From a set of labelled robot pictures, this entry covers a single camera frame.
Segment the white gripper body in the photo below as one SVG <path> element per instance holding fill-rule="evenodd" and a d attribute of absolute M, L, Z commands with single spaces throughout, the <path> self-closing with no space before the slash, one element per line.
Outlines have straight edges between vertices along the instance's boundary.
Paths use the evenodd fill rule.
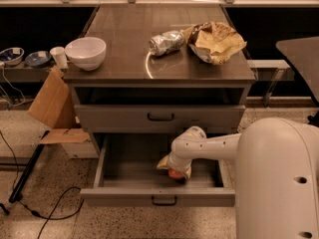
<path fill-rule="evenodd" d="M 175 153 L 171 152 L 168 155 L 167 165 L 169 166 L 169 169 L 174 169 L 176 171 L 179 171 L 181 173 L 187 171 L 187 169 L 191 166 L 192 160 L 191 159 L 184 159 L 181 157 L 178 157 Z"/>

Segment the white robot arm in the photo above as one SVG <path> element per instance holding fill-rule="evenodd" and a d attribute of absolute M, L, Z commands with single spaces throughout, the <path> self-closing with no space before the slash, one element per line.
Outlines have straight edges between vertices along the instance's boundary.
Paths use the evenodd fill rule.
<path fill-rule="evenodd" d="M 319 127 L 267 118 L 207 137 L 193 126 L 158 168 L 189 178 L 198 158 L 235 161 L 236 239 L 319 239 Z"/>

